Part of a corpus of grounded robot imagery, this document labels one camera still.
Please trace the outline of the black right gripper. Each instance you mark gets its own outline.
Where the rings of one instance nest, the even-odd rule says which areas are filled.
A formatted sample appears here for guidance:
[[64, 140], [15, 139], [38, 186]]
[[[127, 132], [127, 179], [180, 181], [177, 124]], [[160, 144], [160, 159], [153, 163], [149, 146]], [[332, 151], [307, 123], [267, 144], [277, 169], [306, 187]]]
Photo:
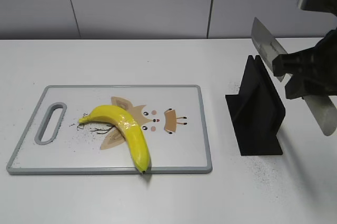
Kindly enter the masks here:
[[[272, 72], [274, 76], [292, 74], [285, 85], [286, 99], [336, 96], [336, 29], [330, 30], [314, 47], [279, 54], [272, 61]], [[302, 76], [314, 76], [316, 83]]]

